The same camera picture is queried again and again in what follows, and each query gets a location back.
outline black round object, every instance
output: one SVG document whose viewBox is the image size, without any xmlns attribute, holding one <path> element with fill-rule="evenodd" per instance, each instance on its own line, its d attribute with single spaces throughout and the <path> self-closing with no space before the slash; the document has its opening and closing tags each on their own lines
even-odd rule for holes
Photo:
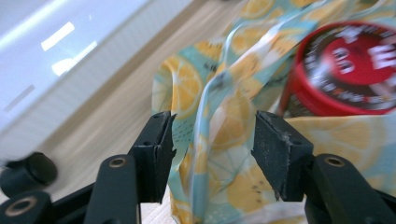
<svg viewBox="0 0 396 224">
<path fill-rule="evenodd" d="M 0 175 L 1 190 L 14 197 L 26 191 L 43 189 L 57 177 L 55 164 L 43 153 L 35 152 L 23 161 L 15 161 Z"/>
</svg>

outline round container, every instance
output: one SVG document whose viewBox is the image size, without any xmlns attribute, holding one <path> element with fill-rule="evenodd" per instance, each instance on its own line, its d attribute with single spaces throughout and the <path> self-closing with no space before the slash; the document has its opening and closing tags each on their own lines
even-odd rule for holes
<svg viewBox="0 0 396 224">
<path fill-rule="evenodd" d="M 357 21 L 316 30 L 297 51 L 278 114 L 388 113 L 396 106 L 395 37 L 389 28 Z"/>
</svg>

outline patterned bag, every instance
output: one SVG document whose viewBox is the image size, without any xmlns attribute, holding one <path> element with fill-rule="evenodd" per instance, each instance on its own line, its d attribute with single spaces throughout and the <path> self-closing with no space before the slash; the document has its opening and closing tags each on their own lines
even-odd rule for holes
<svg viewBox="0 0 396 224">
<path fill-rule="evenodd" d="M 177 117 L 169 187 L 178 223 L 296 223 L 301 203 L 277 202 L 251 156 L 258 109 L 274 111 L 296 47 L 335 21 L 396 26 L 395 0 L 250 0 L 224 36 L 187 47 L 154 76 L 152 112 Z M 396 116 L 287 119 L 315 154 L 352 161 L 396 195 Z"/>
</svg>

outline wooden floor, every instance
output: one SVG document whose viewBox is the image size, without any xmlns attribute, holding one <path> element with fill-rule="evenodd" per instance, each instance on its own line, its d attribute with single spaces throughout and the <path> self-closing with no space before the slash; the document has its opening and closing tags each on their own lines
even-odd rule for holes
<svg viewBox="0 0 396 224">
<path fill-rule="evenodd" d="M 109 156 L 126 153 L 150 117 L 152 75 L 167 56 L 219 36 L 245 1 L 196 0 L 133 58 L 43 146 L 59 168 L 47 189 L 56 201 L 91 184 Z M 0 195 L 0 203 L 6 199 Z M 169 194 L 163 204 L 142 204 L 143 223 L 174 223 Z"/>
</svg>

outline can label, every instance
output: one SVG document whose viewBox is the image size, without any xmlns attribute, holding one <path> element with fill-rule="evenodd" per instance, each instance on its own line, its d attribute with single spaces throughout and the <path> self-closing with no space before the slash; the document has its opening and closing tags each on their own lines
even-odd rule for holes
<svg viewBox="0 0 396 224">
<path fill-rule="evenodd" d="M 304 73 L 313 89 L 365 110 L 396 106 L 395 33 L 371 24 L 330 27 L 304 48 Z"/>
</svg>

